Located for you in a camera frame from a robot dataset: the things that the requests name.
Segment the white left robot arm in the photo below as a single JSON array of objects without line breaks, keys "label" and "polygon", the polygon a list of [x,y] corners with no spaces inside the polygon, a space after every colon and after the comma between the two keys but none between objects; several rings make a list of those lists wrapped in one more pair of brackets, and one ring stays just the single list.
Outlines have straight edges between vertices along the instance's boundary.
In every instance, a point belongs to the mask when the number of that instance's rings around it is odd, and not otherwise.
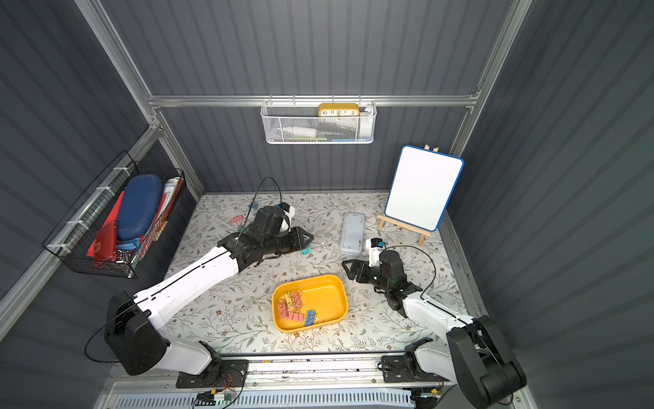
[{"label": "white left robot arm", "polygon": [[211,346],[175,340],[165,334],[165,327],[196,298],[265,257],[306,249],[314,237],[292,225],[294,215],[294,207],[286,203],[264,206],[252,223],[219,240],[179,273],[134,296],[126,292],[114,296],[104,340],[126,373],[137,376],[155,369],[194,377],[217,373],[221,357]]}]

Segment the yellow plastic storage box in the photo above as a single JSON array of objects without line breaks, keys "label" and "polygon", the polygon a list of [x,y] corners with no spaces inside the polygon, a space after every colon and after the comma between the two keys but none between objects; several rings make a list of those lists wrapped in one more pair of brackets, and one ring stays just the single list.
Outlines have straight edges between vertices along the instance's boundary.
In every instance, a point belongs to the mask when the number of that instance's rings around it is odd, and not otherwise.
[{"label": "yellow plastic storage box", "polygon": [[[301,293],[304,315],[309,310],[317,313],[317,323],[306,327],[305,322],[279,318],[278,301],[284,293],[299,291]],[[345,286],[334,274],[324,274],[299,281],[291,281],[278,286],[272,294],[272,317],[274,325],[280,332],[294,333],[318,329],[344,320],[349,310]]]}]

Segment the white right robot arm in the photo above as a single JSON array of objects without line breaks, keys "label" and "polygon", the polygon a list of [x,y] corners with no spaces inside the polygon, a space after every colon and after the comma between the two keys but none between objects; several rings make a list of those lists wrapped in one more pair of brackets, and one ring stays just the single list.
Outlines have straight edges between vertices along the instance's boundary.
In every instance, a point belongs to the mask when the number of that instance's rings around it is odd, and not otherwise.
[{"label": "white right robot arm", "polygon": [[527,385],[527,376],[497,323],[488,315],[463,315],[437,303],[407,278],[400,254],[374,249],[368,260],[342,267],[351,281],[369,284],[391,310],[434,335],[385,355],[379,368],[388,383],[448,380],[475,408],[488,408]]}]

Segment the pink binder clip pair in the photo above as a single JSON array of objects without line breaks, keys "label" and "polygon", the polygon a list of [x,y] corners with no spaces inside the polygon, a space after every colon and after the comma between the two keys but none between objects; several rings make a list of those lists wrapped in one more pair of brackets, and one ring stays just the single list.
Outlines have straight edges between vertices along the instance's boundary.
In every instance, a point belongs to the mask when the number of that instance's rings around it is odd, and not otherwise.
[{"label": "pink binder clip pair", "polygon": [[305,315],[302,312],[303,301],[299,291],[290,291],[284,293],[278,301],[279,318],[292,320],[294,322],[304,322]]}]

